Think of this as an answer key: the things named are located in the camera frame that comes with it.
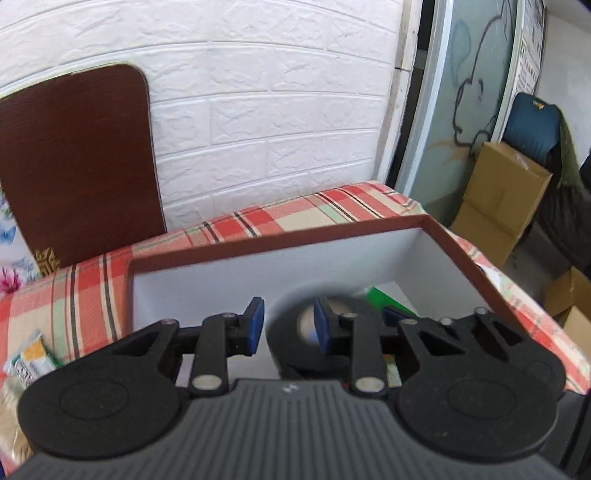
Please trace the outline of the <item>blue chair back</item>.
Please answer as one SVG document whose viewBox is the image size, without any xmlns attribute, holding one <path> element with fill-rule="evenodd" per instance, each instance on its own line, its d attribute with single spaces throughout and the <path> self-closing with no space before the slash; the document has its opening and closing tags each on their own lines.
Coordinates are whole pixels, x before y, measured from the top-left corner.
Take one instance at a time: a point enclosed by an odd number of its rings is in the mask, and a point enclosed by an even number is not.
<svg viewBox="0 0 591 480">
<path fill-rule="evenodd" d="M 515 96 L 502 141 L 531 160 L 547 167 L 560 142 L 561 112 L 530 94 Z"/>
</svg>

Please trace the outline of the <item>dark brown wooden board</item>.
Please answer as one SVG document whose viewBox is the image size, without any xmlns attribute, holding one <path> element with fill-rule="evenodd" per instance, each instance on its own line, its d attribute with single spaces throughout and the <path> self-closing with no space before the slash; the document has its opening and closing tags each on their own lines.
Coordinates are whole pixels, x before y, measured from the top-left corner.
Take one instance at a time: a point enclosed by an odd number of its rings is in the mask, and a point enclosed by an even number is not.
<svg viewBox="0 0 591 480">
<path fill-rule="evenodd" d="M 163 234 L 143 73 L 103 66 L 2 98 L 1 186 L 43 276 Z"/>
</svg>

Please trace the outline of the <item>red storage box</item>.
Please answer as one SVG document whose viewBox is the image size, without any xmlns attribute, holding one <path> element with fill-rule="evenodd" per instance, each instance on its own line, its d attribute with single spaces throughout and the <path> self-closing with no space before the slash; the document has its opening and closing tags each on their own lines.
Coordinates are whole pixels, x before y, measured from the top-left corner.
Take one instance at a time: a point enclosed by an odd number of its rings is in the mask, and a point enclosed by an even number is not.
<svg viewBox="0 0 591 480">
<path fill-rule="evenodd" d="M 348 381 L 284 380 L 266 328 L 284 304 L 322 292 L 365 296 L 377 287 L 418 319 L 380 326 L 387 396 L 359 397 Z M 127 273 L 124 336 L 101 355 L 107 379 L 134 400 L 182 399 L 193 406 L 249 393 L 294 403 L 328 394 L 426 407 L 461 419 L 497 418 L 524 403 L 538 382 L 515 367 L 506 334 L 529 343 L 520 322 L 465 251 L 427 217 L 334 225 L 138 258 Z M 264 300 L 256 354 L 228 358 L 229 391 L 188 390 L 198 327 Z"/>
</svg>

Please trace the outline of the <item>large cardboard box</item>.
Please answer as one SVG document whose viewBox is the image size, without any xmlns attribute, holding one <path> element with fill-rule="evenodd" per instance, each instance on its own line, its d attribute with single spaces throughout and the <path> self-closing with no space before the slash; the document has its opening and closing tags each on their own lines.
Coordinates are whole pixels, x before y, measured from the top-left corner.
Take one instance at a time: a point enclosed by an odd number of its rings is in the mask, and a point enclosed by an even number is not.
<svg viewBox="0 0 591 480">
<path fill-rule="evenodd" d="M 548 170 L 511 146 L 484 143 L 451 230 L 502 267 L 551 179 Z"/>
</svg>

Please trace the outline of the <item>small medicine packet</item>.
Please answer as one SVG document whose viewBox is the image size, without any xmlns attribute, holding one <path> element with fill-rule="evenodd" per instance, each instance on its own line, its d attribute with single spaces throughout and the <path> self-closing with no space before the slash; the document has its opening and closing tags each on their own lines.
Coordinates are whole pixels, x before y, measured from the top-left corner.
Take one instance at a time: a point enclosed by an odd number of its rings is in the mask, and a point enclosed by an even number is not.
<svg viewBox="0 0 591 480">
<path fill-rule="evenodd" d="M 11 354 L 3 366 L 6 375 L 15 377 L 24 388 L 61 367 L 61 363 L 46 347 L 40 330 L 35 330 Z"/>
</svg>

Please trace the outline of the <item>red plaid bedsheet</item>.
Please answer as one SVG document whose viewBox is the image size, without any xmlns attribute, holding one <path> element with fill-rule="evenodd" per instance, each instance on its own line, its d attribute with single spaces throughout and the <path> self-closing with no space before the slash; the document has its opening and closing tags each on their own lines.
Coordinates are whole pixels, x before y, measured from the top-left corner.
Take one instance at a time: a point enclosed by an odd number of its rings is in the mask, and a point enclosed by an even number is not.
<svg viewBox="0 0 591 480">
<path fill-rule="evenodd" d="M 1 357 L 34 331 L 61 361 L 118 339 L 124 330 L 124 283 L 135 257 L 273 236 L 336 224 L 422 214 L 421 204 L 377 182 L 252 206 L 173 233 L 123 246 L 46 277 L 30 260 L 1 264 Z"/>
</svg>

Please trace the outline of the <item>cotton swab bag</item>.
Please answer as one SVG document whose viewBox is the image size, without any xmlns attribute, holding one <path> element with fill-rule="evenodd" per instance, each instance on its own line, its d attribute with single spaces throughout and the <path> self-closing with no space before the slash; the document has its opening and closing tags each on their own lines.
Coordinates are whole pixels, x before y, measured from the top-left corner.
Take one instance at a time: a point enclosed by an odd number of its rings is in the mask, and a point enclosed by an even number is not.
<svg viewBox="0 0 591 480">
<path fill-rule="evenodd" d="M 18 421 L 18 402 L 24 392 L 20 381 L 8 377 L 1 386 L 1 463 L 5 474 L 16 471 L 32 456 L 32 449 Z"/>
</svg>

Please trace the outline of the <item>floral pillow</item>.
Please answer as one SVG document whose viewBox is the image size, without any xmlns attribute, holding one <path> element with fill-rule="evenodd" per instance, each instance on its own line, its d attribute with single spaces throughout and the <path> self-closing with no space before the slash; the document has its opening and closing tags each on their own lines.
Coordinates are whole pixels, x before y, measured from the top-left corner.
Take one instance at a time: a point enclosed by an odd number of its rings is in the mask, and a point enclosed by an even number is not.
<svg viewBox="0 0 591 480">
<path fill-rule="evenodd" d="M 1 189 L 0 197 L 0 291 L 1 296 L 6 296 L 37 280 L 40 273 L 4 189 Z"/>
</svg>

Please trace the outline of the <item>green packet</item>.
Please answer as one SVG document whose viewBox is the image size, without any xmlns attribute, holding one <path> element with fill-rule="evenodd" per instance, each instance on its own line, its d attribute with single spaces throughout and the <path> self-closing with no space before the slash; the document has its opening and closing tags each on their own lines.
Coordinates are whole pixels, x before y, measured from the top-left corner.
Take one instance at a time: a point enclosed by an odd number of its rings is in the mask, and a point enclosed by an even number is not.
<svg viewBox="0 0 591 480">
<path fill-rule="evenodd" d="M 377 287 L 372 287 L 367 291 L 366 299 L 383 315 L 384 321 L 388 325 L 394 325 L 403 320 L 418 319 L 418 316 L 409 308 Z"/>
</svg>

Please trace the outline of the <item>black tape roll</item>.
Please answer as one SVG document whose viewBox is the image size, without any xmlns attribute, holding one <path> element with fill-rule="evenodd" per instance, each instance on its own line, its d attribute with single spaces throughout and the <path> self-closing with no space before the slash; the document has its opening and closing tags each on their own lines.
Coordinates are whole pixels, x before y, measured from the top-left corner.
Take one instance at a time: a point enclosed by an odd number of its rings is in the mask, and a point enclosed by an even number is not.
<svg viewBox="0 0 591 480">
<path fill-rule="evenodd" d="M 379 328 L 384 310 L 365 296 L 322 292 L 284 304 L 266 341 L 284 380 L 349 380 L 353 325 Z"/>
</svg>

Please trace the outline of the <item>small cardboard box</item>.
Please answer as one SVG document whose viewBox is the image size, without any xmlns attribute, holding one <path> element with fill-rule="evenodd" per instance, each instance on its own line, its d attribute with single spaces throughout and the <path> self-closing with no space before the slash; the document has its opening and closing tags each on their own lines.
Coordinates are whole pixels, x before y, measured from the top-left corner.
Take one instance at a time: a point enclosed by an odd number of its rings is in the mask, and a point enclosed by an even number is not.
<svg viewBox="0 0 591 480">
<path fill-rule="evenodd" d="M 581 349 L 590 345 L 590 280 L 571 267 L 545 291 L 544 308 Z"/>
</svg>

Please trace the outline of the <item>frosted glass sliding door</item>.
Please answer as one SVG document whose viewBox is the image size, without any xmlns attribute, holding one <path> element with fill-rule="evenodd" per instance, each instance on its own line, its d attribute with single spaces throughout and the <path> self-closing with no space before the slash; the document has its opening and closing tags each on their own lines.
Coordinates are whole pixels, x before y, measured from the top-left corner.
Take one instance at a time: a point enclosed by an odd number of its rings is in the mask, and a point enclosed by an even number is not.
<svg viewBox="0 0 591 480">
<path fill-rule="evenodd" d="M 518 81 L 526 24 L 543 32 L 541 1 L 426 1 L 389 183 L 453 222 L 483 143 L 497 141 Z"/>
</svg>

